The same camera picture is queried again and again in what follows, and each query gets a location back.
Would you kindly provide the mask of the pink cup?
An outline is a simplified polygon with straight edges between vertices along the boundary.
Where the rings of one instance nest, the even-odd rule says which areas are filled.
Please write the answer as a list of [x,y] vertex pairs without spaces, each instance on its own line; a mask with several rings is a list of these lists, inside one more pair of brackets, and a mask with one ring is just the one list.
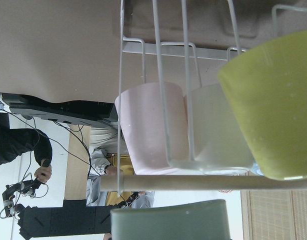
[[[170,155],[188,160],[189,146],[185,103],[181,87],[165,83],[170,132]],[[178,169],[166,159],[163,105],[158,82],[141,84],[121,93],[115,106],[121,110],[120,125],[136,175],[171,175]]]

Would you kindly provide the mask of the green cup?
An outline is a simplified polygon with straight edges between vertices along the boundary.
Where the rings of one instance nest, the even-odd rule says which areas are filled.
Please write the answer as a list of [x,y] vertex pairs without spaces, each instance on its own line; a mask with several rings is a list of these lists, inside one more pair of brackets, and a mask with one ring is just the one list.
[[226,202],[223,199],[175,206],[113,209],[114,240],[229,240]]

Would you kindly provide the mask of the yellow cup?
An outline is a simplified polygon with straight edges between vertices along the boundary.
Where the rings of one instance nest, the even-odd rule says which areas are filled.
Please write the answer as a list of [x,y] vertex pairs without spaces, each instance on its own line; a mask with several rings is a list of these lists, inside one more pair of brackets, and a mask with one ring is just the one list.
[[242,53],[218,80],[264,176],[307,179],[307,30]]

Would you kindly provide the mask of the black foam block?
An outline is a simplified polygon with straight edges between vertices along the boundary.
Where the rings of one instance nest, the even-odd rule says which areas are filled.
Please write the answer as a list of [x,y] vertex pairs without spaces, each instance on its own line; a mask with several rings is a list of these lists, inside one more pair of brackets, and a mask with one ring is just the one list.
[[64,200],[62,207],[26,207],[19,213],[19,234],[26,240],[111,232],[114,206],[87,206],[86,200]]

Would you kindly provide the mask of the person in grey jacket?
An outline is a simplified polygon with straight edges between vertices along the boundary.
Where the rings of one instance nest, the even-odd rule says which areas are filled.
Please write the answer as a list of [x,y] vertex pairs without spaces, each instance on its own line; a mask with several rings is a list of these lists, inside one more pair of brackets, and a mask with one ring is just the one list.
[[120,143],[120,172],[124,175],[134,175],[127,145],[118,138],[118,130],[110,126],[104,128],[92,127],[90,130],[91,170],[86,184],[86,205],[88,207],[113,206],[126,201],[133,193],[130,191],[118,194],[112,191],[102,191],[103,176],[116,175],[118,167],[118,143]]

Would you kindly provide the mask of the person in black jacket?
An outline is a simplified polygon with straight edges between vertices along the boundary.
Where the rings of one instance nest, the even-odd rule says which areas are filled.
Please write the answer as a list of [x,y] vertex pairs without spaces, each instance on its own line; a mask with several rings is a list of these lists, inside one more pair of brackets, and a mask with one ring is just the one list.
[[52,166],[44,167],[46,161],[51,161],[53,149],[50,140],[44,132],[31,128],[10,128],[9,117],[0,113],[0,165],[7,164],[24,153],[33,151],[39,168],[34,176],[46,183],[52,175]]

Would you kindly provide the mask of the white translucent cup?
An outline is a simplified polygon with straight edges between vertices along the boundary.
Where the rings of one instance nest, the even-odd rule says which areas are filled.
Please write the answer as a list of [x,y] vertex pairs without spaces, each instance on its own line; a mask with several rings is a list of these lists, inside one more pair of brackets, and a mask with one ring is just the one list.
[[194,160],[172,160],[175,168],[206,175],[240,175],[253,166],[253,156],[219,84],[191,94]]

